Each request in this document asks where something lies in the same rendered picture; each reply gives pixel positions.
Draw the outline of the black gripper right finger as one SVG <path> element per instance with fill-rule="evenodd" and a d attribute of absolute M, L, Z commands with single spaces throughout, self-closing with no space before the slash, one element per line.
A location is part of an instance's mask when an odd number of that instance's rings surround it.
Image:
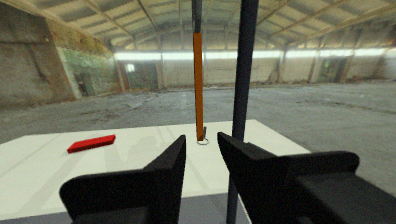
<path fill-rule="evenodd" d="M 221 155 L 252 224 L 282 224 L 293 181 L 297 177 L 350 171 L 357 154 L 348 151 L 277 156 L 217 133 Z"/>

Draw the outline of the red flat bar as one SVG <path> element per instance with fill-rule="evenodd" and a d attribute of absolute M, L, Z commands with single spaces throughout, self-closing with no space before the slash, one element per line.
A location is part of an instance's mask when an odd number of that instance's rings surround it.
<path fill-rule="evenodd" d="M 67 153 L 73 154 L 79 151 L 88 150 L 92 148 L 97 148 L 101 146 L 111 145 L 116 140 L 116 135 L 108 135 L 98 138 L 92 138 L 82 141 L 74 142 L 71 146 L 68 147 Z"/>

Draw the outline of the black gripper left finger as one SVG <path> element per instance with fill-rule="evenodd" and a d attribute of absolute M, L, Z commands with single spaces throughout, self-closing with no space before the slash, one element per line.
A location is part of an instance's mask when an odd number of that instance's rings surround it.
<path fill-rule="evenodd" d="M 178 224 L 186 163 L 186 135 L 141 169 L 80 175 L 59 188 L 71 220 L 79 215 L 148 207 L 153 224 Z"/>

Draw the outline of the orange handle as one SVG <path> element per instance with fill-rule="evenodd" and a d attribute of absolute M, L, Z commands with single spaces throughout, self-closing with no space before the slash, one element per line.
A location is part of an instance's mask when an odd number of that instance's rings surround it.
<path fill-rule="evenodd" d="M 197 141 L 203 141 L 202 0 L 192 0 L 193 56 Z"/>

